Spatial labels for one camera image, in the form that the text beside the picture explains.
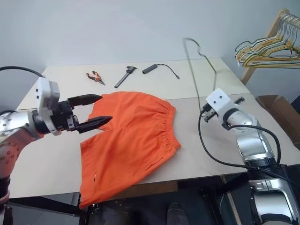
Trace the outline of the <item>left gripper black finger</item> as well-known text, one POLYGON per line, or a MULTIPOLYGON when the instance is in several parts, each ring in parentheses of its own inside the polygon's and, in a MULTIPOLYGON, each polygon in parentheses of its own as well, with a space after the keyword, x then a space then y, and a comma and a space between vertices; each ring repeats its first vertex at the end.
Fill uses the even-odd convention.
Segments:
POLYGON ((102 96, 96 95, 96 94, 86 94, 86 95, 81 95, 81 96, 76 96, 76 97, 71 97, 68 98, 68 102, 70 103, 71 106, 79 106, 79 105, 90 105, 98 100, 100 100, 102 96))
POLYGON ((100 116, 88 120, 87 122, 80 123, 75 127, 78 133, 85 133, 94 129, 98 129, 101 126, 107 124, 113 117, 112 116, 100 116))

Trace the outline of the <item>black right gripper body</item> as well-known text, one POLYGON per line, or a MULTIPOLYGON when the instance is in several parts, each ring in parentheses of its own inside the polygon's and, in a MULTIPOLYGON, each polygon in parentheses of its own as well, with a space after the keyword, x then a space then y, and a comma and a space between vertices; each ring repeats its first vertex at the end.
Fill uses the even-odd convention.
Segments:
POLYGON ((211 118, 217 115, 216 111, 209 105, 205 104, 201 110, 201 117, 205 122, 208 122, 211 118))

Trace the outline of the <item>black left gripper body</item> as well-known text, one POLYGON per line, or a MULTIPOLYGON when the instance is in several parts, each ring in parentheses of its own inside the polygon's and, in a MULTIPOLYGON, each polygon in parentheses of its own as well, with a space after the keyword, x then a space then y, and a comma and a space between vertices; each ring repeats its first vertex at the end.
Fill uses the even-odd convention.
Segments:
POLYGON ((75 131, 77 129, 79 121, 74 115, 73 109, 79 103, 78 97, 68 98, 66 101, 58 103, 52 115, 52 122, 57 130, 75 131))

